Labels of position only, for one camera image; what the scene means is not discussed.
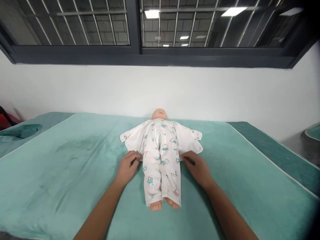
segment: onesie sleeve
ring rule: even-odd
[[[121,142],[125,142],[134,133],[134,131],[140,131],[143,128],[144,124],[145,124],[145,122],[143,122],[143,123],[139,124],[138,126],[122,133],[120,135]]]
[[[201,140],[201,138],[202,138],[202,133],[201,132],[199,132],[197,130],[191,130],[191,131],[192,131],[193,136],[194,136],[195,139]]]
[[[177,135],[177,141],[180,146],[179,154],[187,151],[194,151],[195,153],[201,153],[203,147],[198,142],[201,140],[202,133],[196,130],[191,130],[177,122],[173,122],[174,129]]]

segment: red object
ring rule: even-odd
[[[8,115],[10,116],[11,120],[14,121],[15,123],[21,123],[21,121],[16,117],[12,116],[9,113]],[[3,114],[0,114],[0,131],[8,127],[11,127],[11,124],[7,121],[7,119],[4,117]]]

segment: hand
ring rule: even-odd
[[[215,184],[215,181],[210,173],[206,161],[193,151],[185,152],[182,155],[183,162],[189,169],[194,179],[203,187],[208,190]],[[193,165],[188,161],[191,159],[195,164]]]
[[[121,187],[125,187],[133,178],[139,161],[142,159],[142,156],[135,151],[129,151],[120,161],[119,169],[115,182],[117,182]]]

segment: white printed onesie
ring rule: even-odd
[[[202,134],[177,122],[157,118],[148,120],[120,135],[128,151],[143,155],[144,192],[149,206],[164,197],[181,206],[179,153],[203,150],[198,142]]]

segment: doll foot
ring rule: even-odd
[[[174,209],[179,209],[179,205],[172,201],[170,198],[164,198],[164,200]]]
[[[157,202],[154,202],[154,203],[151,203],[150,204],[150,210],[152,212],[155,212],[155,211],[160,211],[162,209],[162,203],[161,201],[157,201]]]

